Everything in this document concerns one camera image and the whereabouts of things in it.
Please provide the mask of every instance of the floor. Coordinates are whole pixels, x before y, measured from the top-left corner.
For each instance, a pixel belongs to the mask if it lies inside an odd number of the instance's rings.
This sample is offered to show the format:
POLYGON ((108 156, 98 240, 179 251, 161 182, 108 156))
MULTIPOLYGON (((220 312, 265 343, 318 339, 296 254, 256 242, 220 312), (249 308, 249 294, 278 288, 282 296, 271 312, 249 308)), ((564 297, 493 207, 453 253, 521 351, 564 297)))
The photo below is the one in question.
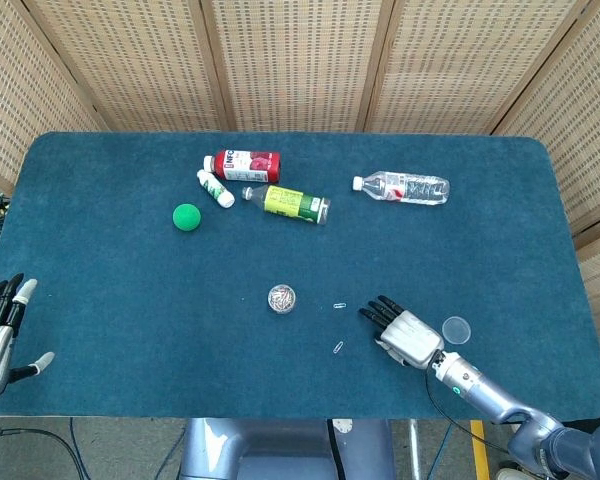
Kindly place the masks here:
MULTIPOLYGON (((4 417, 3 428, 42 428, 71 442, 66 417, 4 417)), ((179 438, 184 419, 131 419, 80 417, 74 421, 75 435, 82 458, 92 480, 154 479, 163 460, 179 438)), ((485 424, 489 440, 506 445, 511 435, 508 426, 485 424)), ((440 446, 447 422, 419 422, 422 465, 421 478, 426 480, 440 446)), ((407 422, 392 423, 398 479, 411 479, 407 422)), ((182 454, 182 443, 175 450, 160 479, 175 479, 182 454)), ((506 457, 487 452, 490 478, 495 478, 498 463, 506 457)), ((38 435, 12 435, 0 438, 0 479, 66 480, 78 478, 71 458, 56 442, 38 435)), ((436 479, 476 479, 471 439, 453 429, 436 469, 436 479)))

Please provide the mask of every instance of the green ball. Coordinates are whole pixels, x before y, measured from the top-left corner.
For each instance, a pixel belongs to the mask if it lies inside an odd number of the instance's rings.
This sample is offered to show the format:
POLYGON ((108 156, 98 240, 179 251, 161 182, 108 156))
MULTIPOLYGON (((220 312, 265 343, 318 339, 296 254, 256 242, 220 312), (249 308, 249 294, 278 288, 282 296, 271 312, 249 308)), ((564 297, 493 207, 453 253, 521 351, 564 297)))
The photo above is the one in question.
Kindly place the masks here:
POLYGON ((190 203, 178 205, 173 211, 173 223, 180 230, 190 232, 200 225, 200 210, 190 203))

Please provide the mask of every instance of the red bottle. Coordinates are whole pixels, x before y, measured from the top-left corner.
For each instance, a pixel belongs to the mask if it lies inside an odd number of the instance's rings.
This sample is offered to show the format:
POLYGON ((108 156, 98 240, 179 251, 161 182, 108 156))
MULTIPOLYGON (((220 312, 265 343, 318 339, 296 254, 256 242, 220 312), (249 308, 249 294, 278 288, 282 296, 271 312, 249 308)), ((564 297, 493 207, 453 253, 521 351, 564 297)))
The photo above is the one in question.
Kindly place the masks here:
POLYGON ((215 157, 204 157, 204 169, 227 180, 276 183, 280 178, 280 154, 220 150, 215 157))

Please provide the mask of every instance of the table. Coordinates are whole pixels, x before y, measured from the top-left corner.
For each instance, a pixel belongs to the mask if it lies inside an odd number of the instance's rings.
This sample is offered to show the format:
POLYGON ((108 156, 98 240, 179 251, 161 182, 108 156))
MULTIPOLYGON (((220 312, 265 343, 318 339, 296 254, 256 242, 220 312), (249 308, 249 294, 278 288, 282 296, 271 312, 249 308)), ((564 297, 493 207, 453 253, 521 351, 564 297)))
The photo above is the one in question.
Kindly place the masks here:
MULTIPOLYGON (((239 196, 245 183, 225 182, 239 196)), ((26 157, 0 240, 0 279, 39 280, 0 414, 427 418, 421 371, 372 341, 356 310, 385 294, 560 420, 600 415, 600 348, 556 180, 530 138, 312 133, 51 133, 26 157), (325 226, 224 210, 198 185, 204 155, 281 152, 281 186, 331 199, 325 226), (438 175, 426 207, 351 190, 376 170, 438 175), (202 223, 175 229, 197 204, 202 223), (297 304, 273 313, 269 289, 297 304), (334 309, 335 303, 347 307, 334 309), (344 345, 336 355, 334 346, 344 345)), ((456 418, 477 413, 434 385, 456 418)))

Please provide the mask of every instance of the yellow floor stripe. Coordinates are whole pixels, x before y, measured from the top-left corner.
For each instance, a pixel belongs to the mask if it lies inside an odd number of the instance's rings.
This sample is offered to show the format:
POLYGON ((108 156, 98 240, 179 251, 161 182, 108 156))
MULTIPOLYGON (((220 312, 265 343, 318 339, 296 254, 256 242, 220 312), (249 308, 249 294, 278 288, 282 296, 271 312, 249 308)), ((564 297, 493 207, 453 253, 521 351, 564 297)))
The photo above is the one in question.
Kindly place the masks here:
MULTIPOLYGON (((471 420, 471 433, 484 439, 484 425, 481 420, 471 420)), ((476 464, 476 480, 489 480, 489 462, 487 462, 487 448, 484 443, 471 439, 473 443, 473 458, 476 464)))

